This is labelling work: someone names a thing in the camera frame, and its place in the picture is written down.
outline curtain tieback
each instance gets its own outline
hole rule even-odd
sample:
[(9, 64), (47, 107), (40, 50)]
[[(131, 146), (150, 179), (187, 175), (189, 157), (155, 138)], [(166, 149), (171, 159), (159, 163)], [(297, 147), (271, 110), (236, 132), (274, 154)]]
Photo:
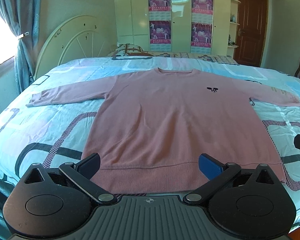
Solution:
[(17, 39), (19, 40), (19, 39), (21, 39), (21, 38), (23, 38), (24, 36), (27, 36), (27, 35), (29, 35), (29, 32), (22, 33), (21, 35), (17, 36)]

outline crosshair marking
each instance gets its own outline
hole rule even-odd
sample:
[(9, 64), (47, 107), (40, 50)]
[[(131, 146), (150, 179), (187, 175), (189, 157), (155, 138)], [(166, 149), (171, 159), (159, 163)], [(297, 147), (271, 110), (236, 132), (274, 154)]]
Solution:
[(147, 198), (145, 201), (147, 201), (149, 204), (151, 204), (153, 201), (155, 201), (154, 199), (152, 198)]

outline sweater sleeve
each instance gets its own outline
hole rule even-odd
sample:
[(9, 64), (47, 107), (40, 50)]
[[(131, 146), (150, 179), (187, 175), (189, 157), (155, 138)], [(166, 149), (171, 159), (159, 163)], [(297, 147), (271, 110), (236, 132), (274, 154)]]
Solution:
[(249, 98), (277, 106), (300, 106), (300, 99), (290, 92), (256, 82), (233, 79), (234, 85)]
[(43, 90), (41, 93), (33, 94), (26, 106), (70, 104), (105, 98), (116, 80), (117, 76), (112, 76)]

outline wall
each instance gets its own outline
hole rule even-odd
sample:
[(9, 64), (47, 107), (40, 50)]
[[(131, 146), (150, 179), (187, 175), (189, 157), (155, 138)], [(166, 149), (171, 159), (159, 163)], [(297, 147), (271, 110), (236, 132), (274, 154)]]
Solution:
[(40, 11), (40, 33), (38, 50), (42, 48), (49, 35), (65, 20), (77, 15), (102, 17), (111, 25), (115, 32), (116, 20), (114, 0), (42, 0)]
[(294, 75), (300, 61), (300, 0), (272, 0), (266, 68)]
[(0, 113), (18, 96), (14, 73), (14, 59), (0, 65)]

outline white metal headboard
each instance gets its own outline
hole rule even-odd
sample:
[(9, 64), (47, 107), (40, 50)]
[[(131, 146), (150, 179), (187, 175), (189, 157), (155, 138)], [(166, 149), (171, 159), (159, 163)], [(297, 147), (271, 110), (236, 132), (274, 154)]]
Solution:
[(81, 15), (63, 22), (44, 43), (34, 80), (74, 59), (105, 57), (115, 46), (109, 43), (109, 32), (104, 19), (93, 16)]

